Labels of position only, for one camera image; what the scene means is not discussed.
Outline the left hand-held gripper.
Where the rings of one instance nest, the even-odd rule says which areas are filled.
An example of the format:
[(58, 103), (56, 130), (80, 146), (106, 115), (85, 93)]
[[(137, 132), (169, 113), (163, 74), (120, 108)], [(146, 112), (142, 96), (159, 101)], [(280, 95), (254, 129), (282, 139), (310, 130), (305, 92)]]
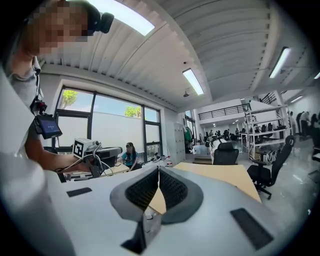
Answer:
[(113, 171), (118, 155), (123, 153), (121, 147), (103, 147), (97, 140), (75, 138), (72, 153), (90, 170), (93, 178), (99, 178), (105, 170)]

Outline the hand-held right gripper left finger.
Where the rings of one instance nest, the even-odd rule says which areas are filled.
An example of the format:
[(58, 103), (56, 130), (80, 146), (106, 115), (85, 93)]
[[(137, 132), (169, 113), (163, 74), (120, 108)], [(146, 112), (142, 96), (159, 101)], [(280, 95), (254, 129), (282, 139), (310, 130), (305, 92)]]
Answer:
[(110, 193), (110, 203), (124, 220), (140, 222), (156, 194), (159, 169), (154, 166), (117, 185)]

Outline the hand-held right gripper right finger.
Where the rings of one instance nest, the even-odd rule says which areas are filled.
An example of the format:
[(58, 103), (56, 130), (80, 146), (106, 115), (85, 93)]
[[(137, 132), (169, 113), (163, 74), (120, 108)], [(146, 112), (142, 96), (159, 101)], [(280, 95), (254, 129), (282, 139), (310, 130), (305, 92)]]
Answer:
[(204, 200), (199, 185), (163, 166), (159, 168), (159, 189), (166, 207), (161, 218), (162, 224), (186, 222), (198, 211)]

